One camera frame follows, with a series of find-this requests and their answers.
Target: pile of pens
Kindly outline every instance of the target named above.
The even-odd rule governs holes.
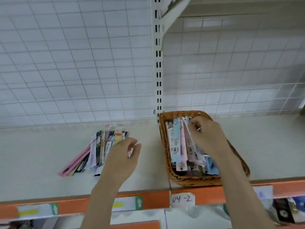
[[[188,127],[190,119],[181,117],[166,122],[173,170],[180,176],[219,175],[216,163],[193,141]]]
[[[91,144],[58,175],[70,177],[75,173],[90,170],[94,173],[94,176],[100,176],[111,147],[124,140],[127,134],[128,132],[121,129],[111,131],[110,124],[106,125],[105,129],[98,131],[91,137]]]

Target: wicker basket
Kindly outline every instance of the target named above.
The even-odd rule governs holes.
[[[203,177],[189,177],[189,176],[179,176],[177,175],[171,165],[170,160],[170,151],[168,146],[168,139],[167,139],[167,132],[166,132],[166,125],[167,121],[172,121],[178,117],[195,117],[195,116],[203,116],[210,120],[212,118],[203,111],[174,111],[174,112],[163,112],[159,115],[159,127],[160,127],[160,134],[162,144],[164,146],[165,151],[165,159],[166,159],[166,169],[169,177],[177,182],[179,185],[186,186],[186,187],[201,187],[201,186],[219,186],[221,185],[220,177],[217,175],[208,175]],[[228,141],[231,150],[233,153],[240,159],[242,163],[242,168],[247,176],[250,175],[250,169],[245,163],[245,161],[241,158],[241,156],[237,153],[235,148],[231,145]]]

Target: yellow sticker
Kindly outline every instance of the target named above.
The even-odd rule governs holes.
[[[38,208],[32,209],[32,210],[21,211],[21,212],[19,212],[19,216],[25,217],[25,216],[30,216],[30,215],[36,215],[36,214],[38,214],[38,212],[39,212]]]
[[[115,203],[112,205],[112,208],[119,208],[119,207],[123,207],[123,203],[122,203],[122,202],[115,202]]]

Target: wire grid panel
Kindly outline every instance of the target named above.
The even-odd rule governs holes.
[[[177,19],[164,37],[164,110],[226,115],[301,108],[304,39],[299,16]]]
[[[163,112],[163,51],[161,40],[163,37],[162,21],[159,19],[159,8],[161,0],[152,0],[152,44],[153,44],[153,82],[154,82],[154,114],[156,123],[159,123],[159,114]]]
[[[0,0],[0,126],[153,119],[148,0]]]

